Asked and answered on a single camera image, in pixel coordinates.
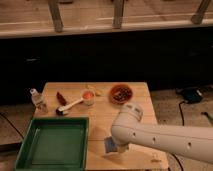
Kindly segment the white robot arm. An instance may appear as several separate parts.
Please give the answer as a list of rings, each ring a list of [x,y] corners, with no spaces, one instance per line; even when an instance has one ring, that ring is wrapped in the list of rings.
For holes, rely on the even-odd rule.
[[[111,126],[111,138],[119,150],[141,145],[213,164],[213,127],[144,124],[142,108],[124,104]]]

